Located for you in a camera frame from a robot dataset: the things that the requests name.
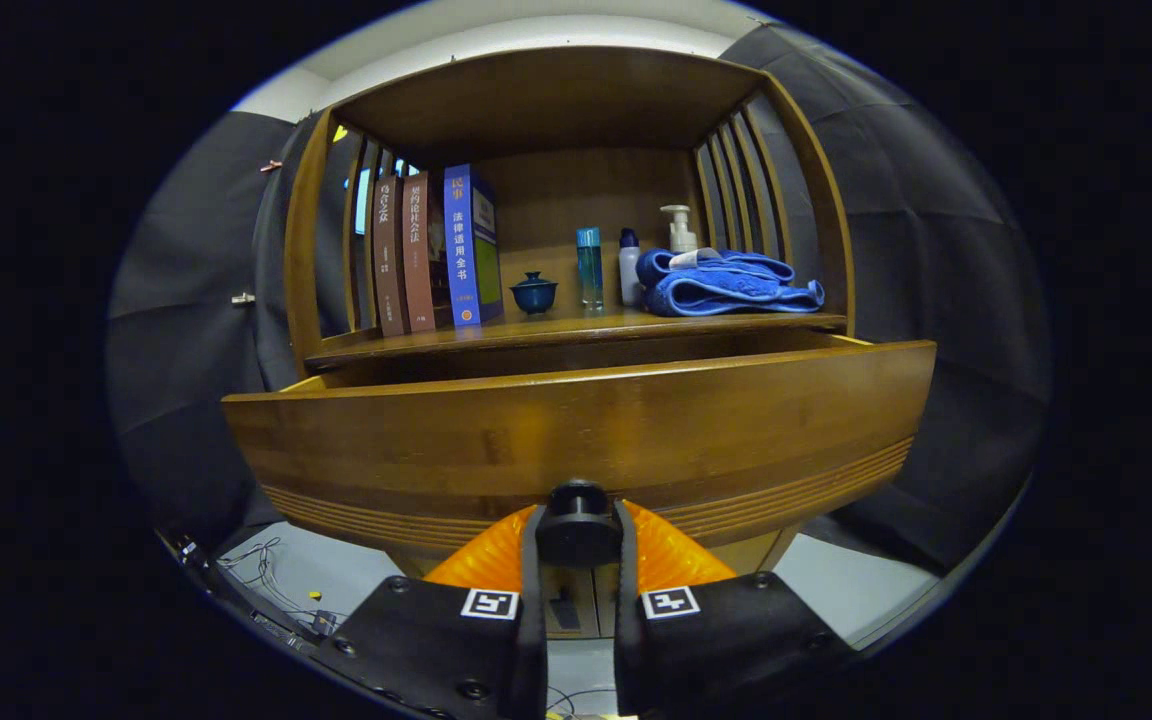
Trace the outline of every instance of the blue book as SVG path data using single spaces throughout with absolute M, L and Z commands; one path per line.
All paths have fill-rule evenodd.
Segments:
M 503 313 L 495 194 L 468 164 L 444 173 L 444 225 L 453 320 L 476 325 Z

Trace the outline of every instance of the white wall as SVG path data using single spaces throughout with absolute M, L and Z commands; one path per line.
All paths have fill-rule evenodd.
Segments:
M 768 18 L 730 0 L 427 0 L 355 29 L 257 88 L 234 109 L 296 122 L 408 73 L 502 50 L 657 47 L 717 56 Z
M 364 65 L 329 83 L 323 94 L 317 97 L 316 108 L 325 108 L 332 103 L 357 94 L 381 82 L 402 77 L 404 74 L 448 63 L 452 61 L 452 55 L 456 55 L 460 60 L 524 47 L 613 45 L 655 47 L 655 50 L 673 50 L 677 53 L 717 58 L 734 41 L 736 37 L 682 26 L 664 20 L 631 18 L 623 15 L 547 15 L 538 18 L 507 20 L 422 41 L 419 45 Z
M 234 105 L 234 109 L 298 122 L 310 114 L 311 108 L 323 108 L 319 97 L 324 96 L 328 85 L 328 78 L 319 74 L 298 67 L 288 68 L 265 85 L 248 92 Z

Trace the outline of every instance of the white bottle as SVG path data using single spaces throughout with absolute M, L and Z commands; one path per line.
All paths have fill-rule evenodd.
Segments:
M 687 229 L 687 213 L 691 209 L 687 205 L 666 205 L 660 209 L 662 213 L 673 214 L 673 222 L 669 223 L 669 251 L 691 252 L 696 250 L 696 233 Z
M 639 285 L 639 236 L 632 228 L 621 228 L 621 302 L 638 306 L 643 302 Z

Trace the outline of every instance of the teacup lid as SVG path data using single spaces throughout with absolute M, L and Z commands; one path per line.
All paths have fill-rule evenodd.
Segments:
M 543 285 L 558 285 L 556 282 L 553 282 L 553 281 L 543 281 L 543 279 L 540 279 L 540 271 L 539 270 L 537 270 L 535 273 L 525 273 L 525 274 L 526 274 L 525 281 L 516 283 L 513 287 L 532 287 L 532 286 L 543 286 Z

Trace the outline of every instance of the wooden cabinet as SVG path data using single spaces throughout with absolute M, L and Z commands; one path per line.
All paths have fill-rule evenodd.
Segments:
M 781 127 L 759 127 L 755 101 Z M 475 162 L 497 191 L 503 282 L 540 270 L 559 281 L 553 310 L 525 316 L 507 300 L 480 327 L 380 338 L 362 310 L 374 304 L 342 278 L 356 327 L 321 338 L 314 211 L 338 127 L 420 168 Z M 576 228 L 634 227 L 644 247 L 667 247 L 659 209 L 673 202 L 695 209 L 703 245 L 793 264 L 795 242 L 812 238 L 788 234 L 765 132 L 790 138 L 810 191 L 819 313 L 658 318 L 614 291 L 607 309 L 581 309 Z M 616 243 L 602 251 L 614 287 Z M 850 338 L 844 210 L 785 88 L 657 50 L 457 60 L 325 111 L 293 184 L 285 287 L 305 379 L 225 397 L 234 438 L 293 524 L 387 551 L 412 575 L 571 478 L 659 511 L 738 573 L 772 566 L 801 521 L 895 477 L 937 354 Z M 568 584 L 588 634 L 605 588 Z

